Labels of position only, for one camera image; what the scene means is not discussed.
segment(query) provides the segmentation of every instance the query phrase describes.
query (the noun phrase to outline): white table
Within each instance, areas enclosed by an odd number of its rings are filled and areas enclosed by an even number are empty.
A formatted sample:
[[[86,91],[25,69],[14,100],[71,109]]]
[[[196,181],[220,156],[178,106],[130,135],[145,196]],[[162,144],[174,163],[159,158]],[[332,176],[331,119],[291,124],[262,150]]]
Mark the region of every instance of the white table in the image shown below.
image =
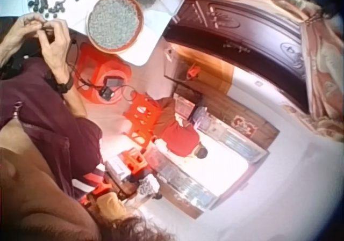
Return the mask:
[[[98,0],[67,0],[66,13],[60,13],[59,18],[65,19],[68,26],[82,34],[86,32],[86,17]],[[176,14],[184,0],[161,0],[168,10],[145,10],[145,25],[137,41],[128,50],[118,54],[123,60],[141,66],[151,56],[164,29]],[[21,16],[29,13],[27,0],[0,0],[0,16]]]

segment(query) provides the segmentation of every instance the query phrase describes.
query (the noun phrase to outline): tiled floor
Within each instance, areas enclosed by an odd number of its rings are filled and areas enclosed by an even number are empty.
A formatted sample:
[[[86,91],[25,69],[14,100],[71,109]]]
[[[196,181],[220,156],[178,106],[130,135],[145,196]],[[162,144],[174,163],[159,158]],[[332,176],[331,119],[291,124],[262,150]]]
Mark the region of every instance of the tiled floor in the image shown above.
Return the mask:
[[[87,37],[83,35],[77,35],[76,40],[78,46],[83,42],[88,42]],[[163,76],[165,63],[169,63],[164,54],[167,47],[169,47],[169,44],[162,38],[144,66],[136,67],[130,65],[132,78],[128,84],[139,93],[147,92],[154,99],[171,95],[173,83]],[[77,46],[73,45],[68,54],[67,60],[69,63],[75,62],[76,50]],[[171,72],[173,65],[169,65],[168,70]],[[125,97],[130,97],[131,90],[130,88],[125,88]],[[123,112],[130,105],[128,101],[122,99],[114,105],[97,105],[90,103],[86,99],[84,99],[84,102],[89,119],[98,124],[103,131],[102,155],[104,159],[136,146],[131,140],[122,135],[122,132],[131,126],[131,123],[122,116]]]

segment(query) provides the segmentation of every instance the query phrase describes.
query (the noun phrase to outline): hand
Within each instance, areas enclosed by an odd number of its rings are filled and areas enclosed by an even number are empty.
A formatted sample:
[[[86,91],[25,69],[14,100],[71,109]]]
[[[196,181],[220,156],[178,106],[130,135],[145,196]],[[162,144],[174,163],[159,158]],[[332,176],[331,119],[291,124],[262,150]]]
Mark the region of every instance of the hand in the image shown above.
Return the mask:
[[[65,20],[56,19],[45,23],[43,27],[52,28],[55,35],[54,42],[50,44],[45,31],[37,31],[44,60],[50,67],[57,82],[60,84],[66,84],[69,79],[66,58],[70,44],[67,23]]]
[[[6,37],[4,43],[11,54],[16,53],[25,41],[25,37],[34,35],[36,31],[42,29],[46,20],[37,13],[25,14],[17,19]]]

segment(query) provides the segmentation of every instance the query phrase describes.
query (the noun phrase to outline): person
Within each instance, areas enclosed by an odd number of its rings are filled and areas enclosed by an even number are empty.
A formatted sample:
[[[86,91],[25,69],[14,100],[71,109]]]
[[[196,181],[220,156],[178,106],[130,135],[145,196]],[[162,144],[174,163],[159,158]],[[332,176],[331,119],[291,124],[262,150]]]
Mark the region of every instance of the person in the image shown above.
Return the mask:
[[[139,217],[99,222],[78,202],[103,178],[102,131],[71,81],[65,21],[20,17],[0,40],[0,67],[32,36],[44,60],[26,59],[19,75],[0,80],[1,240],[172,240]]]
[[[156,102],[160,105],[162,113],[154,125],[154,135],[163,140],[166,148],[177,156],[204,159],[208,150],[199,141],[194,126],[187,120],[176,120],[176,100],[165,97]]]

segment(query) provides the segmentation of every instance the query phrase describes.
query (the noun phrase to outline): curtain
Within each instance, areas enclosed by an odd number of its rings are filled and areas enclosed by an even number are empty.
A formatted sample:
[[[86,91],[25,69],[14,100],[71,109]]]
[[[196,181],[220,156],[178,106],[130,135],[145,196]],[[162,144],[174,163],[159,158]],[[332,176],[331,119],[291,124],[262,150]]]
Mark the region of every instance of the curtain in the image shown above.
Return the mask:
[[[306,0],[227,1],[251,5],[299,24],[310,114],[291,105],[283,107],[314,133],[343,142],[343,41],[321,16],[321,7]]]

